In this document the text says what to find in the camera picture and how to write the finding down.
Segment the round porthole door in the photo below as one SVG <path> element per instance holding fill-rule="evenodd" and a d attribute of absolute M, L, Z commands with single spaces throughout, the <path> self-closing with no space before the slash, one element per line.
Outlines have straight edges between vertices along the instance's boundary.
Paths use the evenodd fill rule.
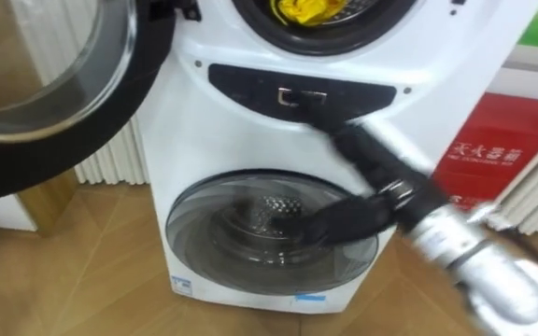
<path fill-rule="evenodd" d="M 166 222 L 166 239 L 182 263 L 209 281 L 264 295 L 328 290 L 368 269 L 377 238 L 351 245 L 301 245 L 274 218 L 297 218 L 349 196 L 308 175 L 244 171 L 186 190 Z"/>
<path fill-rule="evenodd" d="M 171 0 L 0 0 L 0 196 L 86 159 L 171 47 Z"/>

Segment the stainless steel drum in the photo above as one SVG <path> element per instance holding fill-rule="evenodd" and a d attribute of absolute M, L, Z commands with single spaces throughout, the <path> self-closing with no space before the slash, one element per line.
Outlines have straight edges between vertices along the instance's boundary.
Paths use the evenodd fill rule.
<path fill-rule="evenodd" d="M 364 13 L 381 0 L 347 0 L 346 6 L 331 20 L 322 25 L 338 24 L 352 20 Z"/>

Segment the open washer door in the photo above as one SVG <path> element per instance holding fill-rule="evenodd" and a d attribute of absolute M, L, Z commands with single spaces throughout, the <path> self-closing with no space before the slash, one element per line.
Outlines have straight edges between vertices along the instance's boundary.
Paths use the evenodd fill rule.
<path fill-rule="evenodd" d="M 140 106 L 173 0 L 0 0 L 0 197 L 93 154 Z"/>

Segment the label sticker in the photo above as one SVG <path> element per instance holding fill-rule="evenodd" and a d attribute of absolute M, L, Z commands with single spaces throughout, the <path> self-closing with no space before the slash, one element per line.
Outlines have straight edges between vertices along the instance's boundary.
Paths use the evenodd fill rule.
<path fill-rule="evenodd" d="M 305 294 L 301 294 L 301 295 L 296 295 L 295 298 L 296 298 L 297 301 L 316 301 L 316 302 L 325 301 L 325 295 L 305 295 Z"/>
<path fill-rule="evenodd" d="M 172 276 L 172 289 L 178 294 L 192 296 L 192 283 L 190 280 Z"/>

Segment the door glass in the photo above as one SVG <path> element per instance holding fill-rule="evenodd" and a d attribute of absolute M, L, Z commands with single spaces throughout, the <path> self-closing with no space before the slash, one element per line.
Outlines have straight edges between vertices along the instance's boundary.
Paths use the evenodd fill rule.
<path fill-rule="evenodd" d="M 186 266 L 226 287 L 266 295 L 327 290 L 370 266 L 377 239 L 338 247 L 300 245 L 271 220 L 309 215 L 347 195 L 292 173 L 220 177 L 178 199 L 167 220 L 167 240 Z"/>
<path fill-rule="evenodd" d="M 125 73 L 134 37 L 134 0 L 0 0 L 0 142 L 91 114 Z"/>

